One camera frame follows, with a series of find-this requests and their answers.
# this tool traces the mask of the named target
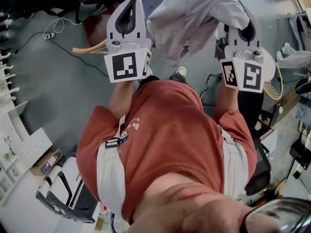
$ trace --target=red t-shirt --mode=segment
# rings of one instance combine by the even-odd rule
[[[118,148],[125,171],[125,220],[131,218],[152,182],[167,173],[186,172],[213,190],[224,192],[224,139],[217,124],[244,147],[250,179],[257,155],[238,110],[215,122],[203,112],[196,92],[175,81],[152,81],[133,95]],[[118,126],[119,120],[111,112],[96,106],[79,142],[77,165],[97,199],[97,151],[115,135]]]

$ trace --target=glasses frame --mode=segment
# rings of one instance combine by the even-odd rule
[[[309,211],[306,212],[305,215],[301,218],[301,220],[296,224],[297,229],[296,229],[295,231],[291,232],[291,233],[298,233],[301,229],[303,229],[303,227],[306,227],[306,226],[304,225],[304,223],[305,223],[307,220],[311,220],[311,201],[310,201],[310,200],[303,200],[303,199],[287,198],[287,197],[285,197],[285,198],[279,198],[279,199],[271,200],[271,201],[269,201],[269,202],[267,202],[267,203],[265,203],[265,204],[263,204],[263,205],[261,205],[261,206],[259,206],[259,207],[254,208],[254,209],[251,210],[249,213],[247,213],[247,214],[245,215],[244,219],[243,219],[243,222],[242,222],[242,225],[241,225],[241,228],[240,228],[240,233],[249,233],[249,232],[247,231],[247,227],[246,227],[246,220],[247,220],[248,216],[252,215],[252,214],[253,214],[254,212],[256,212],[256,211],[259,211],[260,208],[263,208],[263,207],[267,207],[267,206],[269,206],[269,205],[272,205],[273,203],[276,202],[276,200],[277,200],[277,201],[280,201],[280,202],[281,202],[282,200],[283,200],[283,201],[286,201],[286,202],[292,202],[292,203],[297,203],[297,202],[299,202],[299,203],[304,203],[304,204],[308,205],[309,208],[310,208]]]

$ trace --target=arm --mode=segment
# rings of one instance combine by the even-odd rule
[[[130,111],[134,81],[118,82],[108,103],[108,110],[118,119]]]
[[[91,194],[98,198],[96,163],[98,148],[117,132],[119,119],[131,106],[134,82],[120,82],[110,97],[108,108],[96,106],[82,133],[76,161],[80,175]]]
[[[225,86],[222,80],[215,105],[214,119],[219,122],[219,119],[229,111],[239,109],[238,106],[238,90]]]
[[[238,90],[226,87],[222,80],[214,118],[222,129],[244,147],[248,159],[248,179],[250,179],[256,169],[257,152],[246,122],[239,112],[238,93]]]

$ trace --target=sneaker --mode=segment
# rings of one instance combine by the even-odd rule
[[[151,70],[150,67],[148,67],[147,73],[146,73],[146,77],[145,77],[145,78],[147,78],[147,77],[149,77],[149,76],[151,76],[151,75],[153,75],[152,70]],[[136,90],[138,89],[139,84],[140,84],[140,81],[142,81],[142,80],[143,80],[143,79],[140,79],[140,80],[136,81]]]
[[[175,73],[179,73],[180,75],[185,77],[187,73],[187,69],[185,67],[179,67]]]
[[[151,76],[151,75],[153,75],[152,70],[151,70],[150,67],[148,67],[148,69],[147,69],[147,74],[146,74],[146,78],[149,77],[149,76]]]

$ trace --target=gray floor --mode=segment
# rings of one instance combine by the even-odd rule
[[[290,0],[242,0],[257,17],[262,29],[262,45],[274,56],[285,42],[296,46],[294,36],[286,19],[277,20],[280,15],[295,13]],[[91,15],[93,7],[83,7],[81,17]],[[6,46],[16,49],[23,45],[36,32],[43,32],[55,17],[46,13],[37,13],[31,20],[20,19],[11,29],[12,40]],[[219,35],[223,34],[222,26]],[[86,39],[82,26],[73,26],[66,22],[64,32],[57,34],[54,41],[71,51],[73,47],[85,47]],[[188,72],[187,81],[200,93],[206,87],[206,78],[210,73],[220,73],[218,61],[214,58],[214,44],[195,57],[183,62]],[[102,55],[90,54],[83,59],[106,72]],[[34,36],[28,45],[10,58],[15,65],[14,86],[21,90],[17,102],[29,101],[24,117],[32,131],[43,127],[56,148],[67,152],[78,143],[82,130],[95,105],[107,105],[114,85],[92,67],[84,65],[79,59],[69,56],[51,42]],[[156,50],[153,51],[150,66],[155,75],[168,79],[175,69],[171,62],[164,60]],[[286,80],[294,79],[285,75]],[[206,92],[205,100],[215,103],[218,86],[211,80],[211,89]],[[288,92],[294,83],[285,86]],[[270,108],[275,101],[267,96],[263,108]],[[212,115],[212,108],[206,108]]]
[[[276,148],[270,149],[268,158],[271,164],[271,180],[267,189],[274,190],[287,177],[292,168],[293,157],[289,153],[291,145],[299,138],[299,119],[296,118],[297,106],[294,107],[280,122],[272,128],[276,133]],[[264,195],[264,191],[252,196],[239,195],[245,204],[252,204]]]

